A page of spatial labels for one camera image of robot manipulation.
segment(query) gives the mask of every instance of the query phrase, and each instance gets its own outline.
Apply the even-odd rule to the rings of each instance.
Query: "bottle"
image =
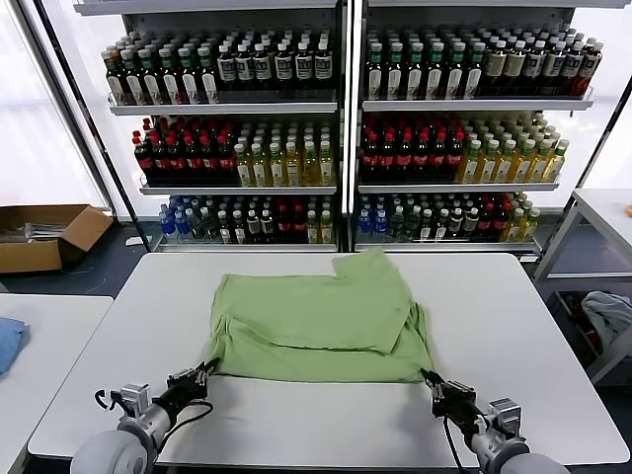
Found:
[[[514,156],[515,140],[507,140],[503,152],[496,155],[496,166],[492,174],[492,183],[503,184],[507,182]]]
[[[470,237],[474,230],[476,230],[476,224],[478,223],[478,209],[472,207],[469,212],[465,213],[465,219],[463,225],[461,225],[461,235],[463,237]]]
[[[463,75],[463,54],[465,51],[464,42],[456,42],[452,46],[452,57],[445,67],[443,74],[445,80],[445,99],[450,101],[457,98],[461,87],[461,76]]]
[[[426,100],[433,101],[438,94],[438,86],[441,80],[441,63],[443,59],[443,43],[434,42],[431,60],[426,67]]]
[[[386,100],[396,101],[399,97],[400,82],[402,80],[402,49],[400,42],[391,43],[391,56],[386,66]]]
[[[522,220],[520,229],[517,232],[515,240],[517,242],[529,242],[533,238],[535,229],[537,228],[537,218],[540,216],[540,209],[534,207],[526,219]]]
[[[524,183],[526,180],[526,173],[533,161],[533,150],[535,148],[535,140],[525,140],[522,149],[519,153],[516,153],[513,158],[512,167],[510,168],[510,183]]]
[[[564,153],[566,153],[569,144],[569,140],[560,140],[558,142],[552,159],[549,160],[549,164],[544,172],[544,179],[542,180],[544,183],[555,183],[557,180],[557,177],[560,175],[560,170],[564,165]]]
[[[420,84],[422,83],[422,51],[424,45],[420,42],[411,44],[411,54],[408,63],[408,74],[406,80],[406,100],[415,101],[419,95]]]
[[[438,219],[435,224],[434,239],[443,240],[445,233],[447,232],[447,219],[449,217],[449,211],[445,208],[441,209],[438,213]]]
[[[374,42],[371,44],[370,63],[366,70],[367,91],[366,97],[370,101],[379,99],[382,82],[382,44]]]
[[[524,217],[524,210],[519,207],[513,210],[513,216],[509,224],[505,227],[505,230],[501,234],[500,242],[515,242],[517,240],[517,233],[520,230],[522,224],[522,218]]]

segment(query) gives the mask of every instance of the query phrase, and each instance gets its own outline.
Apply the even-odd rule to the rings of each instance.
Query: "bottle label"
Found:
[[[415,166],[426,166],[428,164],[428,155],[413,155],[413,164]]]
[[[492,182],[492,172],[494,171],[495,166],[496,166],[495,161],[485,162],[485,165],[483,165],[483,173],[481,174],[481,183]]]
[[[237,237],[237,243],[243,245],[246,243],[246,232],[244,229],[235,229],[235,237]]]
[[[253,165],[253,171],[255,172],[255,182],[259,188],[266,185],[266,173],[264,172],[264,165]]]
[[[443,158],[445,158],[445,155],[435,155],[431,153],[431,165],[441,166],[443,164]]]
[[[326,81],[332,78],[332,56],[316,56],[316,79]]]
[[[129,84],[129,90],[137,105],[142,106],[145,100],[145,95],[140,87],[140,81],[136,76],[127,76],[127,84]]]
[[[239,173],[241,186],[249,187],[252,185],[252,183],[250,182],[250,172],[248,171],[248,167],[246,165],[239,165],[237,167],[237,173]]]
[[[376,101],[379,99],[379,88],[382,80],[382,71],[373,70],[368,73],[368,99]]]
[[[117,104],[122,106],[125,104],[125,92],[122,91],[122,87],[120,86],[120,80],[117,77],[110,76],[108,77],[108,84],[110,84],[110,89],[115,96],[115,100]]]
[[[478,81],[480,79],[480,69],[472,69],[467,74],[467,82],[465,83],[465,92],[463,93],[463,99],[472,99],[476,95],[476,89],[478,88]]]
[[[419,93],[419,84],[422,81],[422,71],[413,69],[408,73],[408,85],[406,87],[406,100],[414,101]]]
[[[318,243],[318,230],[317,229],[307,229],[307,242],[310,244]]]
[[[460,69],[452,69],[450,75],[447,76],[447,88],[445,89],[445,98],[449,101],[456,99],[458,86],[461,83],[461,75],[463,71]]]
[[[312,78],[312,56],[296,56],[296,77],[303,81]]]
[[[215,77],[212,74],[202,74],[201,82],[204,84],[206,99],[210,103],[217,102],[217,85],[215,84]]]
[[[255,70],[253,60],[250,57],[238,57],[237,61],[237,77],[240,81],[252,81],[255,78]]]
[[[529,166],[531,166],[530,161],[522,161],[519,165],[517,165],[517,169],[515,170],[515,176],[513,177],[514,183],[523,183],[524,178],[526,177],[526,172],[529,170]]]
[[[221,240],[224,244],[230,244],[230,231],[228,229],[219,229]]]
[[[167,86],[167,92],[169,93],[169,99],[171,100],[171,103],[179,104],[181,101],[176,78],[171,74],[165,74],[164,76],[162,76],[162,78],[165,81],[165,86]]]
[[[217,59],[219,70],[219,78],[224,82],[233,82],[237,79],[237,71],[235,70],[235,59]]]
[[[461,164],[461,155],[447,155],[447,164],[450,166],[458,166]]]
[[[436,91],[438,90],[438,81],[441,78],[440,69],[432,69],[428,73],[428,84],[426,87],[426,100],[433,101],[436,99]]]
[[[512,166],[512,162],[509,160],[501,161],[501,164],[498,167],[498,173],[496,174],[496,179],[494,183],[504,183],[507,180],[507,173],[510,171],[510,167]]]
[[[396,101],[399,94],[399,81],[402,78],[402,71],[393,69],[388,73],[388,89],[386,90],[386,100]]]
[[[289,81],[292,78],[292,58],[275,57],[276,77],[281,81]]]
[[[273,78],[270,57],[267,54],[264,57],[255,57],[255,77],[258,81],[267,81]]]
[[[298,186],[298,165],[287,165],[287,183],[290,186]]]
[[[156,81],[156,78],[147,74],[144,79],[147,91],[149,91],[149,98],[151,99],[151,102],[156,105],[162,104],[162,97],[160,96],[160,90],[158,89],[158,81]]]
[[[280,164],[273,163],[271,165],[271,169],[273,172],[273,182],[275,187],[279,188],[283,186],[283,168]]]
[[[189,104],[199,104],[198,87],[196,86],[196,78],[192,74],[183,74],[182,82],[185,83]]]

